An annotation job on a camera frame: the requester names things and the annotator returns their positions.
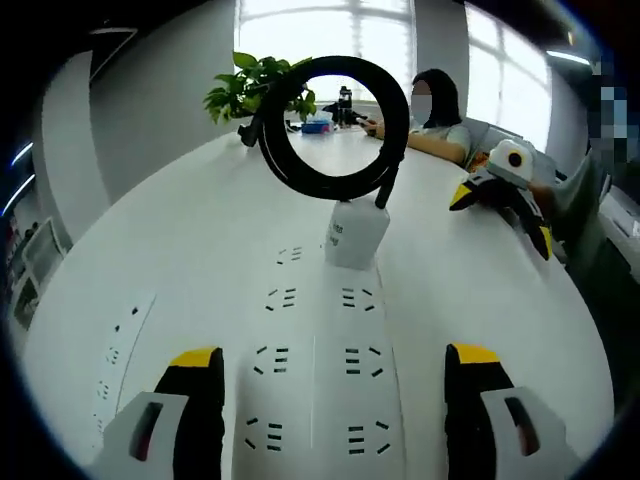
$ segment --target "green leaves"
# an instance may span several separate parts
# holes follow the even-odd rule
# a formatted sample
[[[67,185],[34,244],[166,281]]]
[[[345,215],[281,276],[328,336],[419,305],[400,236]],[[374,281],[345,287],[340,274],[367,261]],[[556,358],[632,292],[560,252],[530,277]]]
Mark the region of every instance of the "green leaves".
[[[311,60],[311,57],[290,65],[285,59],[276,60],[265,57],[256,60],[253,55],[233,52],[233,63],[240,68],[235,75],[221,73],[215,80],[224,82],[224,86],[211,89],[207,93],[204,104],[214,123],[222,118],[228,122],[231,118],[243,118],[256,113],[262,97],[269,91],[273,82],[279,80],[292,68]],[[287,111],[295,111],[300,118],[306,120],[307,115],[316,112],[315,93],[303,86],[304,97],[298,95],[287,104]]]
[[[229,75],[228,73],[220,73],[213,78],[215,78],[216,80],[222,80],[223,82],[231,83],[236,78],[236,76]]]
[[[258,60],[248,53],[233,52],[233,63],[236,67],[244,69],[254,67],[258,63]]]
[[[256,110],[258,110],[261,101],[262,97],[260,95],[246,97],[242,102],[242,108],[248,110],[251,113],[256,113]]]
[[[309,60],[311,60],[313,57],[307,57],[307,58],[303,58],[302,60],[300,60],[299,62],[294,63],[293,65],[291,65],[291,68],[296,68],[298,65],[302,65],[305,62],[308,62]]]

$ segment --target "face mask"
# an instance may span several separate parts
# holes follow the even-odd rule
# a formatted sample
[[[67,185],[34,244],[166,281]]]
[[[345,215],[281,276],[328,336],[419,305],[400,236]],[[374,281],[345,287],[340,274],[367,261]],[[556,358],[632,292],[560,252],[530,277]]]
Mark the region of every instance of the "face mask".
[[[431,95],[411,95],[411,117],[420,126],[429,120],[431,108]]]

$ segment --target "white table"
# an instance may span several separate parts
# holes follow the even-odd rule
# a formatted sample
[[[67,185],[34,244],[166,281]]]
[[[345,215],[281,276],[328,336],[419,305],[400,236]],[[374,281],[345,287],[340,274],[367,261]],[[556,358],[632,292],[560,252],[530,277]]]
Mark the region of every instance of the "white table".
[[[362,133],[292,136],[325,172],[358,170],[380,142]],[[449,212],[465,177],[407,150],[378,252],[387,329],[398,369],[408,478],[446,478],[443,369],[450,342],[497,352],[516,385],[536,392],[588,455],[608,431],[613,395],[593,320],[555,258],[482,208]],[[259,150],[225,135],[160,170],[114,205],[69,252],[34,318],[24,367],[45,420],[78,462],[95,362],[126,301],[157,293],[124,381],[121,406],[152,391],[168,362],[203,345],[225,349],[223,471],[230,472],[234,367],[243,315],[282,246],[324,241],[333,202],[299,195],[268,170]]]

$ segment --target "white wall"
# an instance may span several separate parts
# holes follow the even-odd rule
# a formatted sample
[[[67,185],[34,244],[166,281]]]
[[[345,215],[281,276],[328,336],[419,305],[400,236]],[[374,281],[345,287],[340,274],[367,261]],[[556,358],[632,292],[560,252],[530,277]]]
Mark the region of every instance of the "white wall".
[[[460,115],[469,95],[469,36],[464,5],[452,0],[415,0],[418,72],[445,71],[458,87]]]
[[[237,128],[203,99],[233,72],[234,0],[207,2],[139,39],[91,88],[91,118],[111,202],[169,162]]]
[[[67,61],[42,106],[44,164],[53,199],[75,243],[109,208],[89,113],[91,52]]]
[[[567,82],[552,70],[551,122],[546,154],[557,169],[570,176],[587,148],[587,110]]]
[[[31,158],[33,159],[33,170],[36,173],[34,189],[36,190],[36,197],[38,199],[43,219],[51,217],[58,239],[62,246],[68,251],[73,246],[73,242],[67,233],[67,229],[65,228],[62,217],[60,216],[60,211],[58,210],[56,201],[53,198],[53,191],[51,190],[51,184],[49,183],[49,177],[47,176],[47,167],[44,161],[44,146],[42,141],[43,100],[44,99],[41,98],[38,105],[36,105],[33,120],[33,148],[31,149]]]

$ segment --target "woman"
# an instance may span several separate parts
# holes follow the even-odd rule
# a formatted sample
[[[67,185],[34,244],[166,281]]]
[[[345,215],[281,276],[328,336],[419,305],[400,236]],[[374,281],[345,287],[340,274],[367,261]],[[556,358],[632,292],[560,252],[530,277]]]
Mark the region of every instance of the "woman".
[[[422,127],[411,130],[407,145],[464,166],[471,134],[461,124],[455,83],[437,68],[419,73],[412,83],[411,115],[414,120],[427,121]],[[363,128],[371,136],[384,138],[384,124],[369,121]]]

